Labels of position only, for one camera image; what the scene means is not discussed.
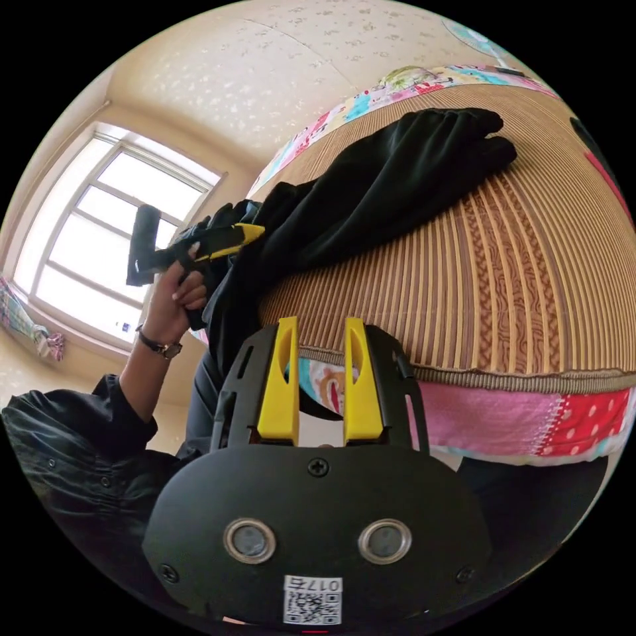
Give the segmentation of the person's left hand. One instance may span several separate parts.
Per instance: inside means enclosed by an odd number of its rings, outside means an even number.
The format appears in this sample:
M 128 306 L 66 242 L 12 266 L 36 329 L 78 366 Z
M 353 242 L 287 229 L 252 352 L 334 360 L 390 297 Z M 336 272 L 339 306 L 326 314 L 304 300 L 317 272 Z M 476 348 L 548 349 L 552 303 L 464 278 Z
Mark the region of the person's left hand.
M 154 283 L 140 332 L 159 345 L 180 342 L 189 329 L 187 312 L 204 307 L 206 297 L 203 274 L 175 261 Z

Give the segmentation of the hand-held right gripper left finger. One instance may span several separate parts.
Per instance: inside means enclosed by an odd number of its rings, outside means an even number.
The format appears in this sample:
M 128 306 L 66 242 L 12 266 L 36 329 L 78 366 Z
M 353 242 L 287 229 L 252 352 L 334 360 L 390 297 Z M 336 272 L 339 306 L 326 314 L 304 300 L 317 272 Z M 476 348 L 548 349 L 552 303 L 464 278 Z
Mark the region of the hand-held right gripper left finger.
M 299 443 L 299 349 L 297 317 L 278 321 L 257 432 L 266 443 Z

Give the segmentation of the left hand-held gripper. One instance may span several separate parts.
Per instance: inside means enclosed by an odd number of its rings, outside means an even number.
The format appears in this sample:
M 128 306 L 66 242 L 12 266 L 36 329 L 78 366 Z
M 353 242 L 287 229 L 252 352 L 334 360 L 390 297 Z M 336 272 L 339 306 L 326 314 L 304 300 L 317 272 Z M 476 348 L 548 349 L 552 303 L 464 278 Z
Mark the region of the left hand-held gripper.
M 152 274 L 163 274 L 178 260 L 188 272 L 201 272 L 207 285 L 218 285 L 233 265 L 237 252 L 265 231 L 263 226 L 239 222 L 236 214 L 204 217 L 179 233 L 170 246 L 154 251 Z

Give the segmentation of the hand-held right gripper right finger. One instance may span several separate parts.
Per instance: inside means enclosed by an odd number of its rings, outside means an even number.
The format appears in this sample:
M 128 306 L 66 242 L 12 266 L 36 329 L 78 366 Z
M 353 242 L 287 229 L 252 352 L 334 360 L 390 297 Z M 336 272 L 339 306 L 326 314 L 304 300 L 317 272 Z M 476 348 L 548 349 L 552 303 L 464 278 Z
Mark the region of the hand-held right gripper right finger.
M 366 327 L 348 317 L 344 330 L 343 435 L 346 446 L 377 441 L 383 432 Z

